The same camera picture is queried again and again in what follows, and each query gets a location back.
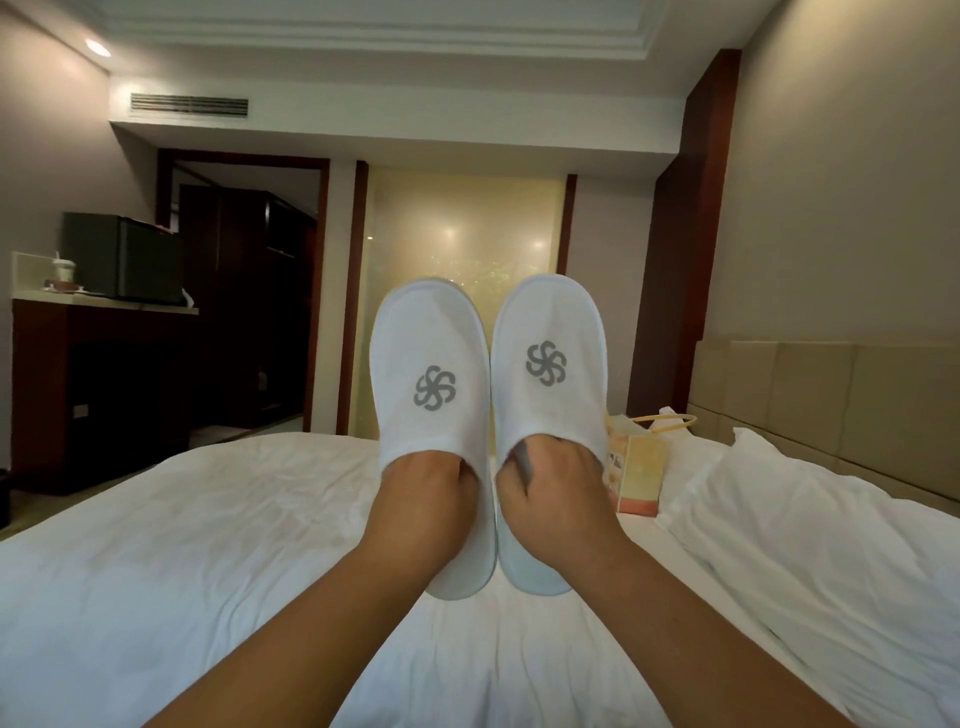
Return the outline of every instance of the ceiling light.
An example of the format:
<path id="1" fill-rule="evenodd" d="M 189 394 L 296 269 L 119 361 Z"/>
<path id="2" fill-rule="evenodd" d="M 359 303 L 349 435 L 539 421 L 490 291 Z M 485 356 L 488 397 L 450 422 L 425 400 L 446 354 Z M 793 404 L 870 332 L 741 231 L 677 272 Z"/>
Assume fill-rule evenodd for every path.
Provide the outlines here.
<path id="1" fill-rule="evenodd" d="M 89 48 L 98 56 L 103 56 L 105 59 L 108 59 L 110 57 L 110 51 L 107 50 L 107 46 L 105 46 L 103 43 L 97 42 L 92 37 L 89 37 L 86 40 L 86 47 Z"/>

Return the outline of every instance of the floor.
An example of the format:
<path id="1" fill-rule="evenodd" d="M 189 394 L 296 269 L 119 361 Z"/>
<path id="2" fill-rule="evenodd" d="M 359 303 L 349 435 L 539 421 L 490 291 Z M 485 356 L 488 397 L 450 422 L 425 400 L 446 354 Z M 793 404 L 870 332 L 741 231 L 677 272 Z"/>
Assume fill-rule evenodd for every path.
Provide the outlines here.
<path id="1" fill-rule="evenodd" d="M 252 430 L 240 429 L 239 427 L 221 427 L 217 425 L 204 427 L 200 430 L 195 430 L 191 434 L 190 449 L 201 448 L 204 445 L 212 445 L 226 440 L 273 435 L 278 432 L 303 432 L 303 416 L 293 417 L 275 425 Z M 56 516 L 60 511 L 65 511 L 67 508 L 87 500 L 89 497 L 103 493 L 117 483 L 122 483 L 124 480 L 128 480 L 142 472 L 143 471 L 139 471 L 138 473 L 124 475 L 114 480 L 108 480 L 106 483 L 95 485 L 92 488 L 87 488 L 70 496 L 42 496 L 36 493 L 11 491 L 11 522 L 6 528 L 0 528 L 0 541 L 9 539 L 10 536 L 46 521 L 51 516 Z"/>

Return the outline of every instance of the white slipper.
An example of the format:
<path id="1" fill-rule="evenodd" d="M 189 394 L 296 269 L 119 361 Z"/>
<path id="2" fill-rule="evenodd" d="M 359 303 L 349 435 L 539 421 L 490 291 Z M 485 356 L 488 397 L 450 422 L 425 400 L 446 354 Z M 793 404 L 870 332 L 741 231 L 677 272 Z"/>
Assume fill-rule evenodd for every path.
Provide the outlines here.
<path id="1" fill-rule="evenodd" d="M 500 309 L 491 358 L 496 471 L 523 438 L 546 434 L 607 457 L 607 339 L 582 285 L 546 274 L 524 280 Z M 529 478 L 526 448 L 517 460 Z M 569 590 L 511 533 L 497 503 L 500 565 L 518 589 L 551 596 Z"/>
<path id="2" fill-rule="evenodd" d="M 460 553 L 427 588 L 439 599 L 483 589 L 496 565 L 490 480 L 490 359 L 480 316 L 456 285 L 415 280 L 380 305 L 370 340 L 380 470 L 401 455 L 460 455 L 480 481 L 477 516 Z"/>

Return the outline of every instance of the white duvet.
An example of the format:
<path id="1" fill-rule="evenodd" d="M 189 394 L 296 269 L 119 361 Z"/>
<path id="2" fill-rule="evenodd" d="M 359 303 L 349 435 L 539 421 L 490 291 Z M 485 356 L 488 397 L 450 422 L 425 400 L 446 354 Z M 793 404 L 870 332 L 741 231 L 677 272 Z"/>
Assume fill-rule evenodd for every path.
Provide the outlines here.
<path id="1" fill-rule="evenodd" d="M 141 725 L 357 543 L 377 483 L 374 442 L 250 438 L 179 455 L 0 543 L 0 725 Z M 672 537 L 621 520 L 808 679 Z M 576 594 L 526 595 L 497 569 L 470 599 L 423 596 L 335 725 L 669 722 Z"/>

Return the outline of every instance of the upholstered headboard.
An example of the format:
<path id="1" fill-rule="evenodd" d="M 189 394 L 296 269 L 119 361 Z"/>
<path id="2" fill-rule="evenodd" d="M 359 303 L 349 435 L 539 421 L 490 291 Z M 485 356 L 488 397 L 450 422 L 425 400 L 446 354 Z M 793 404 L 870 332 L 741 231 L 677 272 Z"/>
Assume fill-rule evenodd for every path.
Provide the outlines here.
<path id="1" fill-rule="evenodd" d="M 960 517 L 960 350 L 705 340 L 687 411 L 700 437 L 759 433 L 785 455 Z"/>

